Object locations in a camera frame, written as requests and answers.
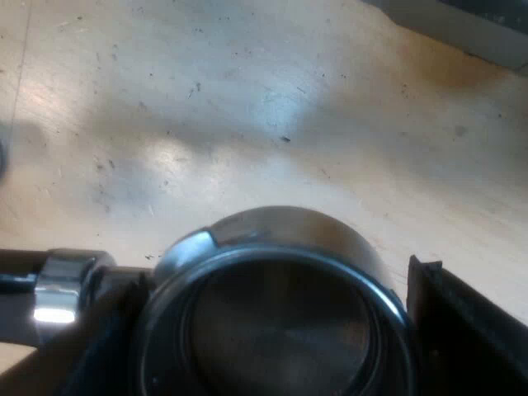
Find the metal filter basket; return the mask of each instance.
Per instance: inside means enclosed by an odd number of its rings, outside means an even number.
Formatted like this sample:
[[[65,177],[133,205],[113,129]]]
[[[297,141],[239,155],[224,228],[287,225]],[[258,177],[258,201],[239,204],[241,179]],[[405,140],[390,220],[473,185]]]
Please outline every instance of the metal filter basket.
[[[154,395],[414,395],[416,342],[384,267],[345,224],[292,207],[173,245],[139,318],[132,389]]]

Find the light wood surface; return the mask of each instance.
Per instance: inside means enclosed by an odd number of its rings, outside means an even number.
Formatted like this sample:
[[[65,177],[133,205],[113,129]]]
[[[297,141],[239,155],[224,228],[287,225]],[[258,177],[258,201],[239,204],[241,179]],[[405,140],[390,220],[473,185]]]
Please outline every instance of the light wood surface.
[[[528,79],[356,0],[4,1],[0,34],[1,248],[153,266],[300,205],[363,234],[403,299],[416,253],[528,323]]]

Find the gray object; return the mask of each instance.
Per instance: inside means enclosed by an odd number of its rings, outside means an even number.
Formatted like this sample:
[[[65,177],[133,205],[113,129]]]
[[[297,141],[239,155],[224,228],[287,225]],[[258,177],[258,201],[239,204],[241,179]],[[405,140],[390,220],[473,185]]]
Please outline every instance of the gray object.
[[[520,0],[363,0],[398,25],[528,75],[528,3]]]

